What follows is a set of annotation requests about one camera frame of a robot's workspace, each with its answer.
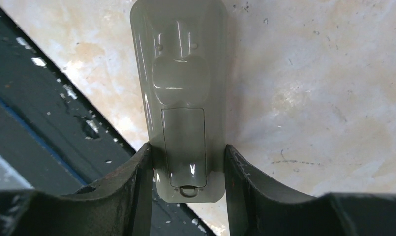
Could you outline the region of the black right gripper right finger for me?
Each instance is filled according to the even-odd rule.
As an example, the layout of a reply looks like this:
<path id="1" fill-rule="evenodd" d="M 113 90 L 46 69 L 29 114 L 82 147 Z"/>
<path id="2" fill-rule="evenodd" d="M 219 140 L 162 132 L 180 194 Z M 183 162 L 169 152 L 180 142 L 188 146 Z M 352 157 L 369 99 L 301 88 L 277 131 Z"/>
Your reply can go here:
<path id="1" fill-rule="evenodd" d="M 225 150 L 225 188 L 233 236 L 396 236 L 396 194 L 297 191 Z"/>

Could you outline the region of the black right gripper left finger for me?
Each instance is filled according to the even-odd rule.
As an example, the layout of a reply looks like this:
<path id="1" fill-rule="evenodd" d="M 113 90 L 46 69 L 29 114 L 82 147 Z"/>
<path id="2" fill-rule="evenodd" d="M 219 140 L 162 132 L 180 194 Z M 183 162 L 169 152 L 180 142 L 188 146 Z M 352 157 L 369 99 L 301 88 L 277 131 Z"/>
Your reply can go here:
<path id="1" fill-rule="evenodd" d="M 0 191 L 0 236 L 148 236 L 152 148 L 145 143 L 120 167 L 74 194 Z"/>

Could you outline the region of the white remote control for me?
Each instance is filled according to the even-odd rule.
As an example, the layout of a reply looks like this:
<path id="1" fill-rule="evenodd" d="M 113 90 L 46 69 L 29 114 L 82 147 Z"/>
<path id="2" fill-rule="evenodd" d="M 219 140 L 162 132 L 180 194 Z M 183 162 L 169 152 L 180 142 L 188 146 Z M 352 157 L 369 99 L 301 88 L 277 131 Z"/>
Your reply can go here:
<path id="1" fill-rule="evenodd" d="M 138 0 L 130 12 L 144 112 L 159 196 L 214 203 L 225 193 L 227 11 L 220 0 Z M 173 187 L 161 111 L 204 110 L 204 187 Z"/>

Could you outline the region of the grey battery compartment cover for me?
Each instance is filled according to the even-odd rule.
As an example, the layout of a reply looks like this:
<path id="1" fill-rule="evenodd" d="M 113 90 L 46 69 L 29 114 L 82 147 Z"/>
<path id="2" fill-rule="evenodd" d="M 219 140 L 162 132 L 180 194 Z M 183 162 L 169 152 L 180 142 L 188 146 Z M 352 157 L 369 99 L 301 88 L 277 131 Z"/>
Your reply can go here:
<path id="1" fill-rule="evenodd" d="M 204 110 L 163 109 L 161 117 L 171 185 L 206 186 Z"/>

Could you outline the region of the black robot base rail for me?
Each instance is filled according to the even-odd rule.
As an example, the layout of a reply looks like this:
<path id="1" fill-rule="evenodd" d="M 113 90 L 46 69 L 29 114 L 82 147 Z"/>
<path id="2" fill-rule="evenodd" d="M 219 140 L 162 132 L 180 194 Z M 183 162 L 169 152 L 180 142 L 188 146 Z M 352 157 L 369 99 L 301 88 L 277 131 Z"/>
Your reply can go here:
<path id="1" fill-rule="evenodd" d="M 137 152 L 0 7 L 0 159 L 21 185 L 76 193 Z M 166 204 L 152 185 L 149 236 L 211 236 L 185 204 Z"/>

